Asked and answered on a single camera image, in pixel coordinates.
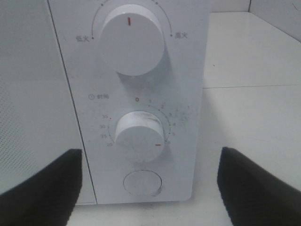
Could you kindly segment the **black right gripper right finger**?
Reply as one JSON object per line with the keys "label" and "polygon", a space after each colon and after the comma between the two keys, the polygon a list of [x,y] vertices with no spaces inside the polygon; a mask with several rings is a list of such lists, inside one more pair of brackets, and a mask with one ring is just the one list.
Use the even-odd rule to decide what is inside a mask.
{"label": "black right gripper right finger", "polygon": [[234,148],[222,148],[217,185],[234,226],[301,224],[301,192]]}

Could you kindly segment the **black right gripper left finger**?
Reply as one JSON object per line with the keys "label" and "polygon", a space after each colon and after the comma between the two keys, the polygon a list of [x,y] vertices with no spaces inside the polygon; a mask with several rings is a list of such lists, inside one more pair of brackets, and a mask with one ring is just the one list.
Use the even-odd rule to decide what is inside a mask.
{"label": "black right gripper left finger", "polygon": [[82,150],[70,149],[0,196],[2,226],[65,226],[82,188]]}

